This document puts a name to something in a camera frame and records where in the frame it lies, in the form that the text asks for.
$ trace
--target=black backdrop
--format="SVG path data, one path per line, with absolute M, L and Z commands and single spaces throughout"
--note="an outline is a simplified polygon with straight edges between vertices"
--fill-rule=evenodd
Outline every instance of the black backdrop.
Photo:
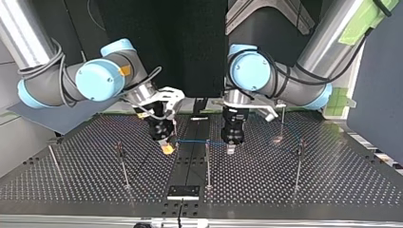
M 110 40 L 129 38 L 158 86 L 187 97 L 220 97 L 225 74 L 226 0 L 98 0 Z
M 302 0 L 318 23 L 321 0 Z M 310 39 L 276 9 L 260 9 L 224 36 L 227 0 L 33 0 L 50 36 L 64 47 L 67 62 L 100 57 L 109 42 L 129 38 L 150 72 L 162 66 L 157 86 L 173 86 L 187 97 L 219 97 L 228 45 L 253 44 L 292 66 Z

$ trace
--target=green tape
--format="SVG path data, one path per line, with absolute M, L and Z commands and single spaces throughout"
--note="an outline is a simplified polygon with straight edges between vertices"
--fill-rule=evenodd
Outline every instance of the green tape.
M 335 87 L 326 105 L 324 114 L 326 116 L 343 115 L 344 107 L 347 105 L 347 91 L 345 87 Z
M 382 0 L 382 3 L 392 10 L 399 0 Z M 344 45 L 355 45 L 369 28 L 375 28 L 385 18 L 385 14 L 376 6 L 373 0 L 363 0 L 338 40 Z

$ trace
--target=light blue joint cover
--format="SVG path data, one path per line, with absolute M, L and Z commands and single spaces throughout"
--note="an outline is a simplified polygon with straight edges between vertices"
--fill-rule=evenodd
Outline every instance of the light blue joint cover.
M 119 69 L 117 64 L 106 59 L 86 62 L 77 71 L 77 88 L 91 101 L 106 101 L 118 95 L 125 86 L 125 77 Z
M 107 56 L 110 53 L 120 51 L 120 50 L 136 50 L 130 43 L 128 39 L 120 39 L 118 41 L 115 41 L 105 47 L 101 48 L 101 54 L 103 57 Z
M 232 45 L 230 55 L 245 49 L 258 49 L 256 46 Z M 255 51 L 246 51 L 237 56 L 230 66 L 232 81 L 248 91 L 263 88 L 270 80 L 271 68 L 269 62 Z
M 318 110 L 321 109 L 323 106 L 328 104 L 329 97 L 332 95 L 333 87 L 332 84 L 327 84 L 325 89 L 323 89 L 322 93 L 311 103 L 304 106 L 306 109 L 310 110 Z
M 28 105 L 32 108 L 44 108 L 44 107 L 51 107 L 45 104 L 42 104 L 38 101 L 36 101 L 36 99 L 34 99 L 32 96 L 30 96 L 30 94 L 27 91 L 27 88 L 25 86 L 25 82 L 24 80 L 21 80 L 18 83 L 18 97 L 20 97 L 21 101 L 25 104 Z

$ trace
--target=black panel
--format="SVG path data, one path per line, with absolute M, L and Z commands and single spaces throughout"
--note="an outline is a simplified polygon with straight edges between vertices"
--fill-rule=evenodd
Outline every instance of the black panel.
M 403 4 L 371 33 L 365 44 L 348 126 L 403 163 Z
M 48 35 L 63 47 L 68 65 L 83 62 L 81 45 L 71 23 L 64 0 L 32 1 Z
M 158 86 L 187 97 L 219 97 L 227 42 L 224 0 L 99 0 L 111 40 L 129 38 L 150 72 L 162 66 Z
M 87 59 L 101 57 L 100 49 L 110 42 L 102 29 L 104 22 L 97 2 L 95 0 L 65 0 L 65 2 Z
M 303 6 L 318 23 L 322 1 L 305 0 Z M 230 44 L 251 44 L 270 53 L 277 62 L 293 66 L 308 44 L 311 35 L 299 30 L 277 9 L 263 8 L 255 11 L 230 34 Z

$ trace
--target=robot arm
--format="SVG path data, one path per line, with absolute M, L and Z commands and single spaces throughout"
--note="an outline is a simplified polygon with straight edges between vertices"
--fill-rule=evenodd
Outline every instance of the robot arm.
M 174 117 L 183 93 L 151 84 L 150 75 L 127 39 L 101 49 L 102 58 L 66 66 L 57 41 L 48 37 L 30 1 L 0 0 L 0 38 L 19 67 L 18 95 L 32 108 L 75 106 L 83 100 L 102 102 L 114 97 L 130 102 L 150 125 L 151 137 L 167 154 L 174 137 Z
M 384 10 L 377 4 L 336 0 L 293 67 L 276 63 L 258 47 L 232 45 L 223 98 L 225 126 L 221 131 L 221 138 L 228 144 L 227 153 L 233 153 L 235 146 L 244 142 L 243 123 L 250 108 L 260 109 L 258 113 L 269 122 L 278 116 L 270 105 L 262 111 L 262 106 L 254 103 L 254 94 L 312 110 L 325 106 L 332 94 L 331 82 L 346 72 L 365 38 L 384 18 Z M 364 23 L 363 15 L 372 23 Z M 351 60 L 345 64 L 343 60 L 351 53 Z

